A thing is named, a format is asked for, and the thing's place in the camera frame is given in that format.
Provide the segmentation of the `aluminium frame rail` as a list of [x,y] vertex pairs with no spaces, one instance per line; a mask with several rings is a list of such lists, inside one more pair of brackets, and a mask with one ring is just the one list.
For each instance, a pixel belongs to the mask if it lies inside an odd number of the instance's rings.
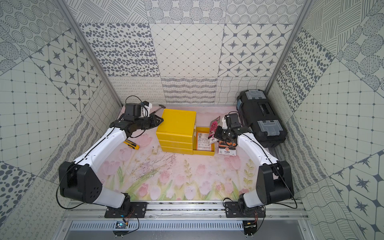
[[[226,218],[222,201],[148,201],[146,213],[140,220],[221,220]],[[105,220],[107,208],[100,205],[83,204],[73,210],[65,210],[62,220]],[[271,204],[264,210],[266,220],[308,220],[301,201],[283,201]]]

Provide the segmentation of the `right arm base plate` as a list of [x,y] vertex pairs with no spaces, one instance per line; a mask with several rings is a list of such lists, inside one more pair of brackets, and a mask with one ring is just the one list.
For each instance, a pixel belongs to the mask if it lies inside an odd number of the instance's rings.
[[248,208],[245,204],[234,201],[224,201],[222,204],[227,218],[264,218],[266,215],[263,206]]

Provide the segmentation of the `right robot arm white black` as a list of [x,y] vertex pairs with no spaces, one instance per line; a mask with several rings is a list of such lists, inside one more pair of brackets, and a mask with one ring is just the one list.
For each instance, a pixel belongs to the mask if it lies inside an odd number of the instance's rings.
[[256,140],[245,127],[217,127],[214,137],[226,143],[234,142],[258,167],[256,188],[242,194],[239,201],[247,208],[276,204],[294,197],[291,166],[280,161]]

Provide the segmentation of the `black plastic toolbox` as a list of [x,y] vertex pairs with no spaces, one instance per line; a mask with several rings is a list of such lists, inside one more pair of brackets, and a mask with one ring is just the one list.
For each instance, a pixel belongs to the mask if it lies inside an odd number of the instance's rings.
[[237,97],[242,125],[252,130],[265,148],[274,148],[286,140],[287,130],[262,90],[245,90]]

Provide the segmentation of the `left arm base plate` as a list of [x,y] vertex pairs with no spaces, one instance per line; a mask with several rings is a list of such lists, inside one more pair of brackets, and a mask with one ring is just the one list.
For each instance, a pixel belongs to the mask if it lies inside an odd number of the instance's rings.
[[148,202],[126,202],[120,208],[107,207],[104,217],[107,219],[123,218],[126,216],[144,218]]

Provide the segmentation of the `yellow black utility knife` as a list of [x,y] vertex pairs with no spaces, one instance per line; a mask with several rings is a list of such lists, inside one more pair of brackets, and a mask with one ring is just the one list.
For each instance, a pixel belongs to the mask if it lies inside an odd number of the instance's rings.
[[134,150],[138,150],[140,148],[140,146],[138,144],[136,144],[136,143],[134,143],[134,142],[132,142],[132,141],[130,141],[128,139],[126,139],[124,141],[124,144],[126,144],[128,147],[130,147],[130,148],[132,148]]

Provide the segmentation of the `dark orange fruit seed bag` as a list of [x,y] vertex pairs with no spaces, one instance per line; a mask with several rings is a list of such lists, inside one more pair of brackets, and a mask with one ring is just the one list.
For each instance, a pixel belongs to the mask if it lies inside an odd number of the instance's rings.
[[225,156],[236,156],[236,146],[234,142],[218,141],[218,154]]

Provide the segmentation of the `yellow plastic drawer cabinet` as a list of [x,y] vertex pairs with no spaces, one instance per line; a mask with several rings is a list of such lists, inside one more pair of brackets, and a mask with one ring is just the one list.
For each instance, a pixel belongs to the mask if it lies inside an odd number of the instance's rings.
[[165,109],[164,122],[156,131],[163,152],[192,155],[196,136],[196,117],[194,111]]

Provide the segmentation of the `orange white label seed bag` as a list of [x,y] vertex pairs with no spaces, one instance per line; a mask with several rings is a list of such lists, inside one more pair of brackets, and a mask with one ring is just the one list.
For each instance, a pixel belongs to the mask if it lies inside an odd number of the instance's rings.
[[198,151],[212,151],[212,144],[208,143],[208,133],[197,133],[197,150]]

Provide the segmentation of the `magenta flower seed bag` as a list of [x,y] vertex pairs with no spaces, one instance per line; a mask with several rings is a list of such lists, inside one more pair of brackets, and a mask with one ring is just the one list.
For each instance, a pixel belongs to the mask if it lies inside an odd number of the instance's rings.
[[208,143],[209,144],[214,144],[218,141],[218,139],[215,137],[216,130],[218,126],[220,125],[221,117],[218,116],[214,120],[211,121],[210,123],[210,132],[208,136]]

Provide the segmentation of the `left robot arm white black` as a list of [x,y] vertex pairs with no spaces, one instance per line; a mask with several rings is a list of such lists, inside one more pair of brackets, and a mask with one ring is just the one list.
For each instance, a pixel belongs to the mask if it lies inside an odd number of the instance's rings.
[[129,201],[129,196],[104,188],[97,172],[112,151],[130,138],[132,133],[158,127],[163,121],[163,118],[152,113],[148,117],[120,118],[112,122],[101,139],[84,154],[60,165],[57,195],[87,204],[121,209]]

